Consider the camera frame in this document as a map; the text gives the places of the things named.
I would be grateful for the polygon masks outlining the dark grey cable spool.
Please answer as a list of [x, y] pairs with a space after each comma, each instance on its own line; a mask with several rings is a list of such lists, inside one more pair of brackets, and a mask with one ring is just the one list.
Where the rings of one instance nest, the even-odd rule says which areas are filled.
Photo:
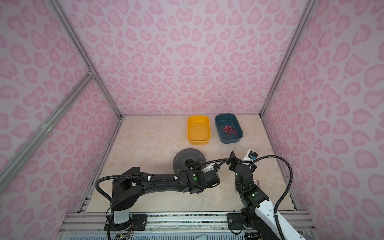
[[186, 165], [190, 162], [199, 161], [205, 163], [206, 158], [202, 152], [197, 149], [188, 148], [181, 150], [173, 159], [173, 170], [175, 174], [186, 171]]

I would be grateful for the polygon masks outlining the yellow plastic tray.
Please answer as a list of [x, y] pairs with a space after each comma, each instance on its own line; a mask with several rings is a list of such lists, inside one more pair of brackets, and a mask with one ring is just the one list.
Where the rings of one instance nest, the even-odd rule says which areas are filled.
[[190, 116], [187, 123], [187, 139], [191, 145], [207, 145], [211, 139], [209, 117], [204, 115]]

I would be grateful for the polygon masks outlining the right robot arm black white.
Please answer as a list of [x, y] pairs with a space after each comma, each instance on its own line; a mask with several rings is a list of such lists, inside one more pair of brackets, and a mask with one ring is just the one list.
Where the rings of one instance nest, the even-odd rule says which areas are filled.
[[235, 173], [235, 189], [244, 205], [241, 209], [244, 228], [256, 230], [265, 240], [304, 240], [305, 237], [278, 210], [291, 189], [293, 176], [290, 176], [286, 189], [275, 204], [253, 180], [256, 163], [261, 160], [278, 159], [286, 164], [290, 174], [293, 173], [291, 165], [282, 157], [258, 157], [254, 151], [250, 151], [247, 157], [247, 160], [241, 160], [236, 157], [235, 152], [231, 152], [226, 162]]

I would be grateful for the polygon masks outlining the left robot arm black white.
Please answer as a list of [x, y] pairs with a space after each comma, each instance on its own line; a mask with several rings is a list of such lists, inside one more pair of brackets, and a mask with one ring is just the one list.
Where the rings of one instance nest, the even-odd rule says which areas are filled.
[[186, 170], [170, 175], [154, 175], [134, 167], [122, 175], [102, 177], [95, 189], [110, 203], [111, 215], [107, 217], [105, 231], [132, 231], [134, 219], [130, 208], [144, 195], [159, 192], [200, 194], [205, 189], [221, 183], [218, 170], [222, 164], [215, 161], [192, 163]]

